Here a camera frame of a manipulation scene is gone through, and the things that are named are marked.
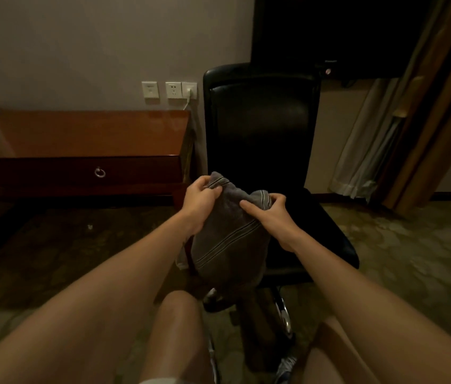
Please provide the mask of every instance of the person's left hand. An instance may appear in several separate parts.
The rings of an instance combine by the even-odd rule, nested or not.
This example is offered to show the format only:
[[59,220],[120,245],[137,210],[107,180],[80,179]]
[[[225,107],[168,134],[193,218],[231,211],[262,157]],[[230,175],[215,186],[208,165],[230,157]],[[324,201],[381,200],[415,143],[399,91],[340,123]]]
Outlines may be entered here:
[[202,230],[204,221],[208,218],[215,200],[222,193],[222,186],[214,189],[204,188],[209,182],[209,175],[199,177],[186,189],[183,208],[180,213],[186,215],[192,224],[191,235]]

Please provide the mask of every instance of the brown curtain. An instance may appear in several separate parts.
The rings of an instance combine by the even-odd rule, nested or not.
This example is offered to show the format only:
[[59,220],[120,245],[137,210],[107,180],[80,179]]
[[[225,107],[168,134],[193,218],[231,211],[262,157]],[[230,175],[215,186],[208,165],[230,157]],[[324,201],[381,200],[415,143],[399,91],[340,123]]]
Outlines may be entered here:
[[401,215],[424,205],[451,166],[451,4],[417,70],[406,120],[373,195]]

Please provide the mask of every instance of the white sheer curtain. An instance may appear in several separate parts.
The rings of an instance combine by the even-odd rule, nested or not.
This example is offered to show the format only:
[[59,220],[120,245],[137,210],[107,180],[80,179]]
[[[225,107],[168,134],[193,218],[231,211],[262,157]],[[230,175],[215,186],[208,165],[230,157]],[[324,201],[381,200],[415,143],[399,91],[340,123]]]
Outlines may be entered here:
[[369,200],[375,190],[376,174],[403,122],[402,117],[406,116],[397,114],[401,117],[396,117],[395,111],[407,87],[419,82],[416,78],[410,81],[416,60],[445,5],[446,0],[436,0],[404,75],[374,81],[335,167],[330,183],[330,190],[334,193]]

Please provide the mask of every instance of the striped towel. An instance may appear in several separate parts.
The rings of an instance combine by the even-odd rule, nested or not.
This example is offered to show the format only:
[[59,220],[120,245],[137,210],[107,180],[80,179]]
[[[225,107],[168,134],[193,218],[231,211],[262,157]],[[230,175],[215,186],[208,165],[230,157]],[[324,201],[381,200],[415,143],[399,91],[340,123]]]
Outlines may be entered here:
[[266,190],[247,194],[213,172],[209,188],[222,186],[221,196],[192,244],[192,260],[199,275],[224,297],[235,298],[254,288],[266,269],[270,234],[243,211],[242,199],[263,210],[271,207]]

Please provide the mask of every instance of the chair backrest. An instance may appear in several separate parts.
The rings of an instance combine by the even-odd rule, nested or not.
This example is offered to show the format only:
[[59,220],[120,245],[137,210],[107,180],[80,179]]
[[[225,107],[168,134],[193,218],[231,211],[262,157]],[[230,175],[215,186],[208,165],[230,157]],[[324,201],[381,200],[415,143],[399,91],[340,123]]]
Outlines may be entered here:
[[302,188],[311,155],[320,82],[248,63],[204,74],[208,171],[247,192]]

